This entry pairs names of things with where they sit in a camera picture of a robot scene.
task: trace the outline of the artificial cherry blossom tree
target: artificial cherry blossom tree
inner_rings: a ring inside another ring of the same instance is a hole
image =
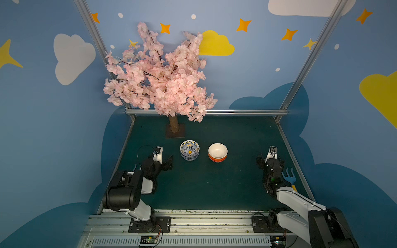
[[[179,127],[176,114],[201,122],[206,110],[217,102],[214,94],[207,96],[206,88],[197,85],[205,79],[204,73],[198,71],[206,65],[206,60],[199,59],[202,34],[185,32],[187,40],[166,54],[164,60],[164,46],[157,41],[158,33],[149,31],[142,22],[138,24],[138,33],[143,51],[138,52],[140,46],[136,45],[125,50],[123,58],[113,57],[112,52],[106,56],[106,68],[117,75],[116,79],[106,79],[103,91],[110,95],[108,101],[120,106],[123,100],[145,110],[153,104],[157,113],[170,118],[174,133]]]

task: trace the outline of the metal frame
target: metal frame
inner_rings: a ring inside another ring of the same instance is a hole
[[[103,63],[106,64],[106,59],[105,57],[107,56],[107,49],[105,46],[105,43],[102,40],[102,37],[99,33],[98,28],[96,27],[96,24],[94,22],[93,16],[91,15],[91,11],[90,8],[88,7],[88,4],[85,0],[74,0],[77,9],[80,12],[81,17],[84,20],[84,23],[88,29],[88,31],[90,32],[90,35],[92,37],[92,39],[94,40],[95,46],[98,49],[98,52],[100,54],[100,56],[102,57]],[[115,79],[116,76],[111,73],[110,71],[108,72],[110,75],[110,78]],[[124,102],[123,100],[121,100],[123,102],[123,105],[126,109],[131,108],[131,104]]]
[[[131,125],[129,126],[129,130],[128,130],[128,133],[127,133],[127,137],[126,137],[125,140],[124,140],[123,147],[121,148],[119,158],[117,159],[116,166],[114,167],[114,170],[113,170],[113,172],[112,172],[112,176],[110,177],[110,179],[112,179],[112,178],[114,177],[114,174],[115,174],[116,171],[119,169],[119,165],[120,165],[121,159],[123,158],[125,148],[127,147],[128,140],[129,140],[129,138],[130,138],[130,136],[131,136],[132,128],[133,128],[133,126],[134,126],[134,123],[135,123],[135,116],[134,116],[134,115],[131,115]],[[102,202],[101,202],[100,205],[99,205],[99,207],[98,207],[98,210],[97,210],[96,214],[101,214],[101,213],[102,213],[102,210],[103,210],[103,206],[102,206]]]
[[[158,246],[261,246],[267,247],[270,235],[283,233],[254,233],[251,217],[254,213],[268,215],[267,211],[243,210],[156,210],[156,216],[172,218],[170,233],[163,234],[164,243]],[[83,231],[79,248],[136,247],[139,237],[148,234],[128,233],[131,217],[112,210],[91,215]],[[192,239],[207,239],[192,242]]]
[[[126,109],[128,115],[158,115],[156,110]],[[206,115],[286,115],[287,110],[207,110]]]
[[[304,79],[308,75],[310,69],[312,68],[314,62],[316,61],[317,57],[319,56],[321,50],[323,49],[325,43],[327,42],[328,38],[330,37],[332,31],[335,29],[339,19],[342,16],[342,10],[345,7],[348,0],[339,0],[336,4],[335,8],[333,9],[330,17],[328,18],[323,30],[321,31],[320,35],[318,36],[316,45],[310,52],[309,56],[306,59],[301,71],[298,74],[295,82],[292,84],[291,89],[289,90],[287,96],[285,97],[283,103],[281,104],[280,109],[286,110],[291,103],[292,99],[294,98],[295,94],[298,92],[298,89],[302,85]],[[282,118],[282,115],[276,116],[276,122],[279,122]]]
[[[297,171],[298,171],[298,175],[299,175],[299,177],[300,177],[300,179],[301,179],[301,181],[302,181],[303,187],[304,187],[304,189],[306,190],[307,195],[309,196],[309,199],[315,202],[316,200],[314,199],[314,195],[313,195],[312,191],[310,190],[309,184],[307,183],[306,178],[305,178],[305,176],[303,175],[302,169],[301,169],[301,167],[299,166],[299,163],[298,163],[298,161],[297,161],[297,159],[296,159],[296,157],[295,157],[295,155],[294,155],[294,153],[293,153],[293,151],[292,151],[291,146],[289,145],[289,142],[288,142],[288,140],[287,140],[287,137],[285,136],[284,131],[283,131],[283,129],[282,129],[280,123],[277,123],[277,127],[278,127],[278,131],[280,131],[281,137],[283,138],[283,141],[284,141],[284,143],[285,143],[285,146],[287,147],[289,156],[291,157],[292,162],[293,162],[295,168],[296,168]]]

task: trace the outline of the bowl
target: bowl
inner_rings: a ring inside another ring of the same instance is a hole
[[[227,156],[225,156],[224,158],[221,158],[221,159],[215,159],[215,158],[211,157],[210,154],[208,154],[208,157],[209,157],[213,162],[215,162],[215,163],[220,163],[220,162],[224,161],[224,160],[226,159]]]
[[[224,144],[215,143],[208,148],[208,156],[212,161],[226,158],[227,148]]]
[[[195,160],[200,154],[200,146],[194,140],[185,140],[180,146],[181,156],[187,161]]]

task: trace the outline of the orange star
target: orange star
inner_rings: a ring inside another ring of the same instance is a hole
[[[294,34],[298,32],[297,30],[295,31],[291,31],[289,29],[287,29],[287,33],[284,35],[284,37],[281,40],[292,40],[292,36],[294,36]]]
[[[248,25],[251,21],[244,21],[243,19],[240,18],[240,26],[237,28],[236,32],[243,30],[245,32],[248,31]]]
[[[167,34],[169,34],[170,33],[170,26],[171,26],[171,24],[169,24],[169,25],[164,25],[164,24],[162,24],[162,23],[160,23],[161,24],[161,33],[167,33]]]
[[[361,24],[364,24],[364,22],[367,19],[367,17],[372,15],[372,14],[373,14],[373,12],[368,12],[367,8],[365,8],[364,11],[362,12],[362,14],[360,15],[360,17],[357,18],[356,21],[361,21]]]
[[[91,15],[93,16],[93,19],[94,19],[95,22],[100,23],[99,20],[98,20],[98,13],[91,14]]]

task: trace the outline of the patterned bowl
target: patterned bowl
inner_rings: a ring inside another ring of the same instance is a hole
[[[194,140],[183,141],[180,146],[181,156],[187,161],[195,160],[200,154],[200,146]]]

